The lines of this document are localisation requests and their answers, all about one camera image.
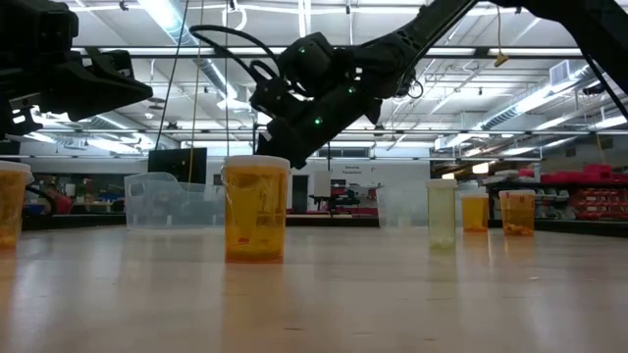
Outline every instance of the ventilation duct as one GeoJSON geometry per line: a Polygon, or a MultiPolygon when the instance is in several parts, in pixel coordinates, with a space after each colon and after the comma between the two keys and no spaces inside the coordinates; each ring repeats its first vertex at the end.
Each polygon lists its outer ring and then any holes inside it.
{"type": "MultiPolygon", "coordinates": [[[[148,15],[159,25],[166,34],[181,46],[198,46],[198,40],[189,32],[187,24],[183,23],[183,12],[178,1],[175,0],[138,0],[148,15]]],[[[224,99],[237,99],[236,90],[227,82],[223,73],[209,59],[192,59],[200,67],[203,74],[216,87],[224,99]]]]}
{"type": "Polygon", "coordinates": [[[549,69],[550,79],[528,89],[525,93],[516,96],[504,108],[490,111],[478,128],[491,129],[526,112],[536,109],[560,96],[566,89],[595,79],[596,75],[585,61],[563,61],[549,69]]]}

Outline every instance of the robotic arm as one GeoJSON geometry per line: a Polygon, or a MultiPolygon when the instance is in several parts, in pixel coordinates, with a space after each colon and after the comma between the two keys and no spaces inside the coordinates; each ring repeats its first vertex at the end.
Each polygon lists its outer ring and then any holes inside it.
{"type": "Polygon", "coordinates": [[[79,18],[65,3],[2,0],[0,5],[0,140],[42,128],[30,109],[68,113],[73,122],[142,101],[152,89],[133,78],[123,50],[72,51],[79,18]]]}
{"type": "MultiPolygon", "coordinates": [[[[492,2],[563,24],[585,58],[595,59],[628,92],[628,16],[614,0],[492,2]]],[[[250,99],[254,109],[273,118],[256,153],[286,158],[301,169],[361,116],[376,123],[382,100],[407,94],[418,61],[476,3],[435,0],[409,24],[358,48],[334,49],[321,33],[296,40],[278,59],[286,77],[258,80],[250,99]]]]}

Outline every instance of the cable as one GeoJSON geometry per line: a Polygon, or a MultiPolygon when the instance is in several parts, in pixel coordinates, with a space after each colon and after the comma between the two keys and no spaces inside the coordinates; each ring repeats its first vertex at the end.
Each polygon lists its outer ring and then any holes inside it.
{"type": "Polygon", "coordinates": [[[185,20],[187,19],[187,10],[189,9],[189,0],[185,0],[185,9],[183,10],[183,20],[181,28],[179,29],[179,42],[177,43],[177,52],[175,54],[175,63],[173,64],[173,71],[170,74],[170,80],[168,81],[168,90],[166,91],[166,102],[164,103],[164,111],[161,114],[161,123],[159,124],[159,132],[157,132],[157,139],[155,141],[155,151],[159,148],[159,139],[164,129],[164,122],[166,121],[166,110],[168,109],[168,98],[170,97],[170,90],[173,87],[175,80],[175,72],[177,71],[177,62],[179,61],[179,52],[181,51],[183,31],[185,30],[185,20]]]}
{"type": "MultiPolygon", "coordinates": [[[[201,1],[201,7],[205,6],[205,0],[201,1]]],[[[203,25],[203,17],[205,11],[200,12],[200,23],[203,25]]],[[[198,57],[196,60],[200,63],[200,50],[203,47],[203,42],[198,42],[198,57]]],[[[192,170],[194,167],[194,137],[196,136],[196,110],[198,107],[198,83],[200,82],[200,65],[196,66],[196,87],[194,88],[194,108],[192,112],[192,140],[189,147],[189,173],[187,175],[187,183],[192,183],[192,170]]]]}
{"type": "Polygon", "coordinates": [[[608,95],[610,96],[610,99],[612,99],[613,103],[615,103],[615,105],[617,106],[617,109],[619,109],[621,114],[626,119],[628,119],[628,111],[626,110],[626,107],[621,103],[621,100],[619,100],[619,97],[617,97],[617,95],[612,90],[612,88],[610,88],[610,85],[604,78],[602,72],[600,72],[600,69],[598,69],[598,66],[596,65],[596,63],[594,63],[591,55],[589,53],[583,53],[583,54],[584,54],[585,60],[587,60],[587,63],[589,64],[589,67],[591,68],[591,70],[593,70],[594,74],[596,74],[596,77],[600,80],[600,83],[602,84],[602,86],[604,87],[608,95]]]}
{"type": "Polygon", "coordinates": [[[275,63],[275,65],[277,66],[277,69],[279,70],[279,76],[281,78],[286,77],[282,68],[279,65],[279,61],[277,59],[277,55],[275,55],[275,53],[273,53],[273,51],[266,45],[264,44],[261,40],[257,39],[256,37],[245,33],[241,30],[237,30],[237,29],[233,29],[233,28],[229,28],[229,27],[225,27],[222,25],[193,25],[192,27],[189,28],[189,32],[192,33],[192,35],[194,35],[196,32],[201,31],[201,30],[212,30],[212,31],[219,31],[222,33],[227,33],[227,34],[233,34],[236,35],[240,38],[244,38],[250,42],[252,42],[253,44],[257,45],[258,47],[260,47],[275,63]]]}
{"type": "Polygon", "coordinates": [[[423,88],[423,84],[421,84],[421,82],[419,82],[416,78],[414,78],[414,82],[416,82],[416,84],[419,85],[419,87],[421,87],[421,93],[419,93],[418,96],[413,96],[410,94],[410,92],[408,91],[408,97],[412,98],[412,99],[419,99],[421,97],[423,97],[423,93],[425,92],[425,89],[423,88]]]}
{"type": "Polygon", "coordinates": [[[255,81],[257,81],[258,79],[257,76],[259,76],[259,74],[255,70],[251,69],[251,67],[248,67],[246,63],[244,63],[242,59],[236,56],[236,54],[234,54],[231,50],[227,49],[223,45],[218,44],[217,42],[209,39],[208,37],[200,33],[193,33],[192,35],[198,40],[205,42],[206,44],[211,46],[216,51],[217,54],[225,55],[227,58],[235,60],[236,63],[238,63],[249,75],[251,75],[251,77],[253,77],[253,79],[255,79],[255,81]]]}

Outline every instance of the wooden table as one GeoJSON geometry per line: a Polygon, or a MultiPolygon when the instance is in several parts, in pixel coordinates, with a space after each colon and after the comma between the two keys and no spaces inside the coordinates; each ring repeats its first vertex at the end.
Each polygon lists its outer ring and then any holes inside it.
{"type": "Polygon", "coordinates": [[[289,228],[284,265],[220,231],[24,234],[0,257],[0,352],[626,352],[628,242],[289,228]]]}

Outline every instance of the black monitor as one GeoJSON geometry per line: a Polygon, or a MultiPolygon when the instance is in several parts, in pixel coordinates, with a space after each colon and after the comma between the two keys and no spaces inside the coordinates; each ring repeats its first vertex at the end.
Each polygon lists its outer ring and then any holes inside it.
{"type": "Polygon", "coordinates": [[[151,151],[148,154],[148,171],[170,173],[179,182],[204,184],[207,173],[207,148],[194,148],[192,156],[191,179],[189,149],[151,151]]]}

